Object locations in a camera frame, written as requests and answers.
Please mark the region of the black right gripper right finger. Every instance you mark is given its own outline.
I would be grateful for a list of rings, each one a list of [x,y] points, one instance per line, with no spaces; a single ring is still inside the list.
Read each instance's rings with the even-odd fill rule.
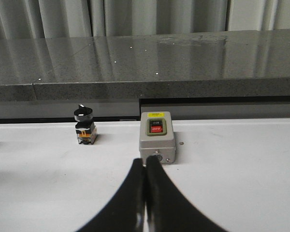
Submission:
[[[173,184],[157,156],[146,159],[146,205],[151,232],[224,232]]]

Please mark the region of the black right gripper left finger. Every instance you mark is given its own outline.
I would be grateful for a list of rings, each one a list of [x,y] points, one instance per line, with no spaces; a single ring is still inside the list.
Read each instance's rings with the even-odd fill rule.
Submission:
[[[106,206],[80,232],[142,232],[145,217],[145,167],[134,159],[125,180]]]

